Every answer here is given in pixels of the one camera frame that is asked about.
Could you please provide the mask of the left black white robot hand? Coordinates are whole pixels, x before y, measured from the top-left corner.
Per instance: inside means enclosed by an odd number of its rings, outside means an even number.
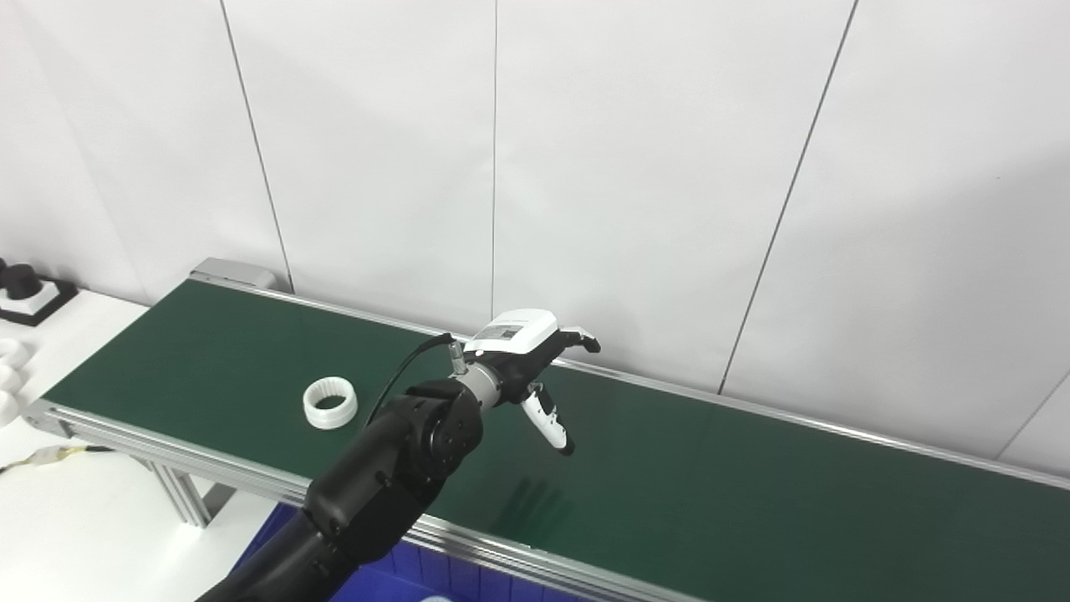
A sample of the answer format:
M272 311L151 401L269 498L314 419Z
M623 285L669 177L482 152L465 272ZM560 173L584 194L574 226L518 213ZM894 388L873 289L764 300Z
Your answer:
M539 381L542 371L569 348L599 354L599 339L584 328L562 327L546 309L501 313L463 345L467 373L455 375L474 395L482 414L501 405L520 406L559 454L574 456L574 438L557 416L557 404Z

